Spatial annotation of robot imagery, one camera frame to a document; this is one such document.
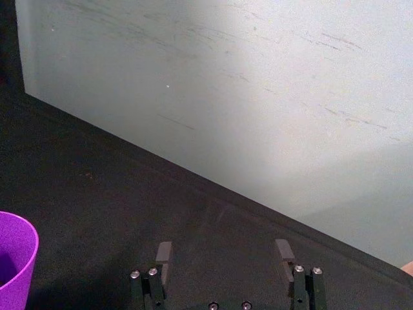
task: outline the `metal screw head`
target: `metal screw head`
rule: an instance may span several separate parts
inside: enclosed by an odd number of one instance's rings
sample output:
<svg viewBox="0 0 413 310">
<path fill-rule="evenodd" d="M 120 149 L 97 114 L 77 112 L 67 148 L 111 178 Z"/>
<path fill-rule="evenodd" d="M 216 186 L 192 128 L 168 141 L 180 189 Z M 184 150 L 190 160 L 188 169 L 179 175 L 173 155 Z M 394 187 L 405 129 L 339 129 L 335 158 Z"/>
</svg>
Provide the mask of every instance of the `metal screw head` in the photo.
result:
<svg viewBox="0 0 413 310">
<path fill-rule="evenodd" d="M 312 269 L 312 272 L 315 273 L 315 274 L 322 274 L 323 270 L 321 270 L 321 268 L 319 268 L 319 267 L 314 267 Z"/>
<path fill-rule="evenodd" d="M 135 271 L 132 271 L 132 273 L 130 274 L 130 277 L 132 279 L 136 279 L 136 278 L 139 278 L 139 275 L 140 275 L 139 271 L 135 270 Z"/>
<path fill-rule="evenodd" d="M 243 302 L 243 310 L 251 310 L 252 309 L 252 305 L 249 302 Z"/>
<path fill-rule="evenodd" d="M 155 274 L 157 274 L 157 269 L 156 268 L 149 269 L 148 274 L 150 276 L 154 276 Z"/>
<path fill-rule="evenodd" d="M 209 310 L 218 310 L 219 306 L 216 302 L 212 302 L 211 304 L 209 304 Z"/>
<path fill-rule="evenodd" d="M 304 267 L 300 265 L 296 265 L 294 267 L 294 270 L 297 271 L 298 273 L 302 273 L 304 271 Z"/>
</svg>

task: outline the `screw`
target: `screw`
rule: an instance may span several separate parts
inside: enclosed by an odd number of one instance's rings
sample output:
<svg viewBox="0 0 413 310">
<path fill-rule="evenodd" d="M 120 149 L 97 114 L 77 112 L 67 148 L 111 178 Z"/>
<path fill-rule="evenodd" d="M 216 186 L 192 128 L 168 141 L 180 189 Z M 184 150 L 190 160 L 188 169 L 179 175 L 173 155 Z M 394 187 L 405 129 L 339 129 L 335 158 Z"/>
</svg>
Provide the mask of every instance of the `screw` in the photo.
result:
<svg viewBox="0 0 413 310">
<path fill-rule="evenodd" d="M 155 274 L 157 274 L 157 269 L 156 268 L 149 269 L 148 274 L 150 276 L 154 276 Z"/>
<path fill-rule="evenodd" d="M 131 277 L 132 279 L 136 279 L 136 278 L 139 278 L 139 275 L 140 275 L 139 271 L 136 270 L 136 271 L 133 271 L 133 272 L 130 274 L 130 277 Z"/>
<path fill-rule="evenodd" d="M 219 306 L 216 302 L 209 304 L 209 310 L 218 310 Z"/>
<path fill-rule="evenodd" d="M 294 270 L 297 271 L 298 273 L 302 273 L 304 271 L 304 268 L 303 268 L 303 266 L 296 265 L 294 267 Z"/>
<path fill-rule="evenodd" d="M 323 273 L 323 271 L 319 267 L 314 267 L 312 269 L 312 272 L 315 273 L 315 274 L 322 274 Z"/>
<path fill-rule="evenodd" d="M 249 302 L 243 302 L 243 310 L 251 310 L 252 305 Z"/>
</svg>

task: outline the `white wall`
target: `white wall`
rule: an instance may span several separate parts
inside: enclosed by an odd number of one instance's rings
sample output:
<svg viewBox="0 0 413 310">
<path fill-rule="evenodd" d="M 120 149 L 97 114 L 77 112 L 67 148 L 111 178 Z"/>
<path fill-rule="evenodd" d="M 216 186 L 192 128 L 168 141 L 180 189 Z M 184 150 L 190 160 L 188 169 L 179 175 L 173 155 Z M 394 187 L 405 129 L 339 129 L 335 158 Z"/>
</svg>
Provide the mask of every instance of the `white wall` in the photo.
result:
<svg viewBox="0 0 413 310">
<path fill-rule="evenodd" d="M 395 265 L 411 1 L 17 0 L 26 91 Z"/>
</svg>

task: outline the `black table surface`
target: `black table surface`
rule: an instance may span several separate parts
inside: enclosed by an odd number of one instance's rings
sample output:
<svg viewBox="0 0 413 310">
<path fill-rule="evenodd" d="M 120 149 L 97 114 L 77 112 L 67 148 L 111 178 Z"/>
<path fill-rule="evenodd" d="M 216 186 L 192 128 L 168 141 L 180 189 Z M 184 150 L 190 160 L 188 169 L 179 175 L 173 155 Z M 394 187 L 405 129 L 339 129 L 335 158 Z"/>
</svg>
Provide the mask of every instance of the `black table surface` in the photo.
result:
<svg viewBox="0 0 413 310">
<path fill-rule="evenodd" d="M 323 268 L 329 309 L 413 309 L 403 271 L 30 96 L 0 98 L 0 208 L 40 238 L 27 309 L 130 309 L 128 275 L 162 241 L 169 309 L 288 309 L 276 238 Z"/>
</svg>

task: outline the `purple cup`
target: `purple cup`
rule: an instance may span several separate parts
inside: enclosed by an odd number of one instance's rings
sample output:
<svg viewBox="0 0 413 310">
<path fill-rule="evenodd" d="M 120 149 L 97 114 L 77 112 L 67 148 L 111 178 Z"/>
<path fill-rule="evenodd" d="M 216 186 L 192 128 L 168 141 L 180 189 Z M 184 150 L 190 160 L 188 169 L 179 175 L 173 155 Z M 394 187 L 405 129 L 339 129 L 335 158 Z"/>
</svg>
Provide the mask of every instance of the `purple cup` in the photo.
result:
<svg viewBox="0 0 413 310">
<path fill-rule="evenodd" d="M 0 310 L 26 307 L 38 247 L 31 223 L 0 211 Z"/>
</svg>

